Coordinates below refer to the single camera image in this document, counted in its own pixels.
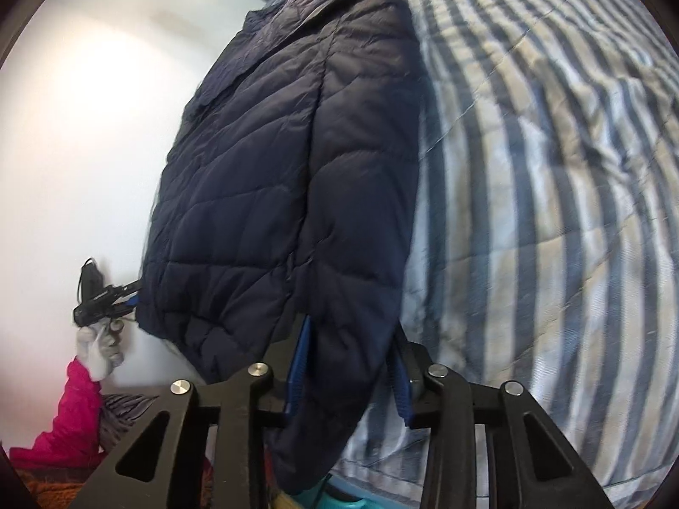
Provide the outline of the left hand white glove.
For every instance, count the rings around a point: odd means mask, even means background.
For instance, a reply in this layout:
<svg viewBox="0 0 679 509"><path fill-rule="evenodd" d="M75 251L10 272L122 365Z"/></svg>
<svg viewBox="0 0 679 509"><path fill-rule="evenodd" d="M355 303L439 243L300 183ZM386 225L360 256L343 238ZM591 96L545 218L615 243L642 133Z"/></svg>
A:
<svg viewBox="0 0 679 509"><path fill-rule="evenodd" d="M95 383L106 379L124 361L121 319L80 327L76 333L77 360Z"/></svg>

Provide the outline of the pink sleeve forearm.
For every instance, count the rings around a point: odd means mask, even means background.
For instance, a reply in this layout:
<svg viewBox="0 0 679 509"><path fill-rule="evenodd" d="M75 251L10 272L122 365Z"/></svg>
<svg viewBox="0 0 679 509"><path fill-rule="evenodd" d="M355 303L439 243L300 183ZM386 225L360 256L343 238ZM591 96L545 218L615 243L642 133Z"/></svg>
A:
<svg viewBox="0 0 679 509"><path fill-rule="evenodd" d="M14 447L9 460L18 470L92 469L105 454L100 450L100 385L74 358L67 366L67 381L52 422L31 448Z"/></svg>

